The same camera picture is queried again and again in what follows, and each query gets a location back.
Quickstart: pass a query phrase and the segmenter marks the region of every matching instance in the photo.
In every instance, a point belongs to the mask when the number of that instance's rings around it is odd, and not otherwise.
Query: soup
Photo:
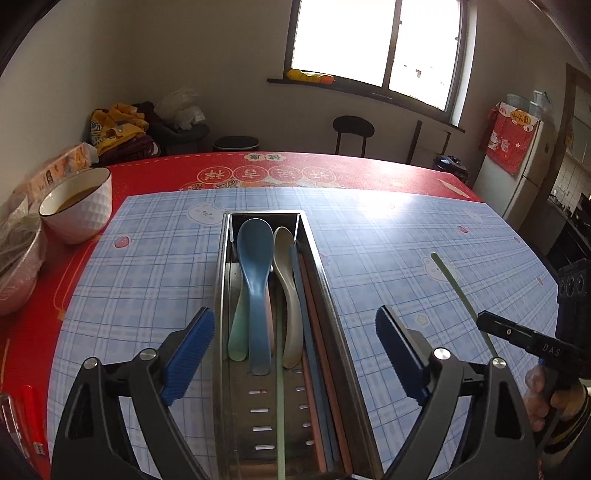
[[[59,208],[56,210],[56,213],[60,213],[66,210],[67,208],[71,207],[75,203],[78,203],[82,199],[88,197],[88,195],[94,192],[97,188],[98,187],[90,187],[89,189],[84,189],[81,192],[75,193],[59,206]]]

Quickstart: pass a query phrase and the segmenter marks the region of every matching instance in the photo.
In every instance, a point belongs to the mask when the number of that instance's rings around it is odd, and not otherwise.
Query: white ceramic bowl
[[[68,208],[57,210],[77,193],[97,187],[90,195]],[[43,221],[67,244],[81,244],[95,236],[109,222],[113,211],[111,172],[89,168],[54,188],[39,206]]]

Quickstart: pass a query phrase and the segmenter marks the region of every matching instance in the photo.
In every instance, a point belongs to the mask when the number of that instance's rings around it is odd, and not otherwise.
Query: finger
[[[542,395],[539,394],[527,392],[523,397],[523,402],[525,404],[525,410],[527,411],[529,417],[545,417],[550,410],[548,402],[546,402],[544,400],[544,397],[542,397]]]
[[[545,423],[546,423],[545,420],[544,419],[541,419],[539,417],[535,417],[533,419],[530,419],[531,429],[534,432],[539,432],[541,429],[543,429]]]
[[[546,375],[541,365],[536,365],[525,374],[525,384],[535,393],[542,392],[546,385]]]
[[[556,410],[566,410],[569,406],[570,390],[559,390],[554,392],[550,399],[550,405]]]
[[[550,402],[554,408],[562,411],[560,416],[562,420],[569,420],[583,408],[586,396],[586,389],[581,384],[578,384],[574,385],[570,390],[555,392]]]

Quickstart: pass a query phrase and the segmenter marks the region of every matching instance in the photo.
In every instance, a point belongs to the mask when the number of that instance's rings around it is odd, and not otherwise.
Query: orange object on window sill
[[[325,85],[331,85],[335,78],[327,73],[316,73],[316,72],[304,72],[302,70],[290,70],[285,74],[290,80],[296,82],[308,82],[308,83],[324,83]]]

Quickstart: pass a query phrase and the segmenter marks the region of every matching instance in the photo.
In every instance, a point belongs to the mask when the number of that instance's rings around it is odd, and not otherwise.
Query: green chopstick
[[[446,267],[445,263],[443,263],[443,260],[439,257],[439,255],[437,255],[435,252],[431,253],[431,258],[433,259],[435,264],[439,267],[439,270],[441,270],[441,272],[443,273],[443,275],[445,276],[445,278],[447,279],[449,284],[452,286],[452,288],[456,292],[457,296],[460,297],[460,300],[462,301],[466,310],[468,311],[468,313],[472,317],[472,320],[474,320],[474,323],[476,323],[476,320],[478,319],[478,315],[476,314],[470,301],[464,295],[464,292],[462,291],[462,289],[458,285],[456,279],[453,278],[452,273]],[[499,355],[496,353],[495,346],[492,344],[491,338],[488,336],[488,333],[483,332],[481,330],[478,330],[478,331],[482,335],[482,338],[483,338],[484,342],[486,343],[486,346],[490,350],[492,357],[493,358],[498,357]]]
[[[275,303],[275,361],[277,362],[277,480],[285,480],[285,394],[283,389],[283,305]]]

